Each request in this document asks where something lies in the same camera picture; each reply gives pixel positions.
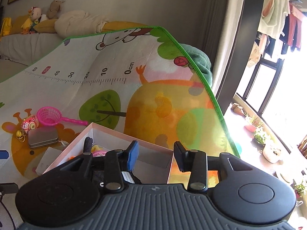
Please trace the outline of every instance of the pink cardboard box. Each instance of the pink cardboard box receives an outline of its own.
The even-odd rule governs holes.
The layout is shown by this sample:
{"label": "pink cardboard box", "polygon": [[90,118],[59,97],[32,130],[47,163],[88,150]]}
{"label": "pink cardboard box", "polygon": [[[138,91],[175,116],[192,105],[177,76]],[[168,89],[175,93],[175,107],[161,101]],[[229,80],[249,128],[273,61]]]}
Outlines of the pink cardboard box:
{"label": "pink cardboard box", "polygon": [[139,157],[135,163],[133,174],[142,183],[164,184],[168,182],[173,160],[173,151],[150,144],[140,139],[111,130],[96,123],[91,123],[72,141],[45,172],[63,164],[73,156],[83,152],[84,140],[91,137],[95,144],[106,150],[123,149],[136,140],[139,142]]}

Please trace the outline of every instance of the play mat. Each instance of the play mat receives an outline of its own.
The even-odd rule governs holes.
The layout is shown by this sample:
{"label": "play mat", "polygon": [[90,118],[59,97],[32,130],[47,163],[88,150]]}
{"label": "play mat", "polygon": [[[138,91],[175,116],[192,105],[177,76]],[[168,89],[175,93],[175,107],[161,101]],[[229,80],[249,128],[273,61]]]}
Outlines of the play mat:
{"label": "play mat", "polygon": [[[47,147],[31,149],[27,139],[21,143],[15,134],[22,119],[43,106],[166,148],[181,141],[186,148],[208,155],[238,156],[206,80],[161,27],[65,39],[44,58],[0,83],[0,150],[4,150],[0,183],[21,187],[37,176],[36,166]],[[85,126],[62,122],[56,128],[59,139],[70,143]],[[188,178],[174,162],[170,182],[187,183]],[[216,173],[210,173],[209,183],[217,182]],[[1,230],[22,222],[14,197],[0,196]]]}

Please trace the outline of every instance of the yellow pillow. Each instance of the yellow pillow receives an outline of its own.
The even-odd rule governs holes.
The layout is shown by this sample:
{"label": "yellow pillow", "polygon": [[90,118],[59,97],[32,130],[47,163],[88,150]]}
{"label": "yellow pillow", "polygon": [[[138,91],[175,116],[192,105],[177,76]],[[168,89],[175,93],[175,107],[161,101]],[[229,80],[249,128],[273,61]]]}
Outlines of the yellow pillow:
{"label": "yellow pillow", "polygon": [[114,21],[114,22],[108,22],[106,23],[102,28],[102,33],[108,32],[108,31],[116,31],[131,27],[144,27],[147,26],[145,24],[141,23],[135,23],[135,22],[121,22],[121,21]]}
{"label": "yellow pillow", "polygon": [[55,34],[54,24],[57,19],[45,20],[34,26],[38,33],[51,33]]}
{"label": "yellow pillow", "polygon": [[24,22],[29,18],[29,15],[24,15],[24,16],[19,16],[17,19],[14,21],[12,25],[12,29],[10,34],[20,34],[22,33],[22,28],[21,26],[24,24]]}

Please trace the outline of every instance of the pink handle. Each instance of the pink handle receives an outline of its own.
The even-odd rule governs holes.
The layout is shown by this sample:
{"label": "pink handle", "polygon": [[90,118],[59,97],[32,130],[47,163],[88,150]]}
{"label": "pink handle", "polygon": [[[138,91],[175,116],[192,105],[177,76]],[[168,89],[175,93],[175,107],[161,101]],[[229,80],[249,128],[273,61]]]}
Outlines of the pink handle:
{"label": "pink handle", "polygon": [[67,118],[67,117],[62,117],[61,120],[65,121],[65,122],[76,123],[76,124],[81,124],[81,125],[88,126],[88,122],[87,121],[70,119],[70,118]]}

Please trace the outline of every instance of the yellow bag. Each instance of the yellow bag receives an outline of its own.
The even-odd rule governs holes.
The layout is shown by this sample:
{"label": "yellow bag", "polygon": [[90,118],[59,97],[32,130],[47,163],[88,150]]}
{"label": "yellow bag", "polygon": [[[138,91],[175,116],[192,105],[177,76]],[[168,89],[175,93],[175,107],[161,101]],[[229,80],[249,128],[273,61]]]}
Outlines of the yellow bag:
{"label": "yellow bag", "polygon": [[2,36],[6,36],[10,34],[12,29],[12,18],[6,17],[3,19],[2,28],[0,32],[0,40]]}

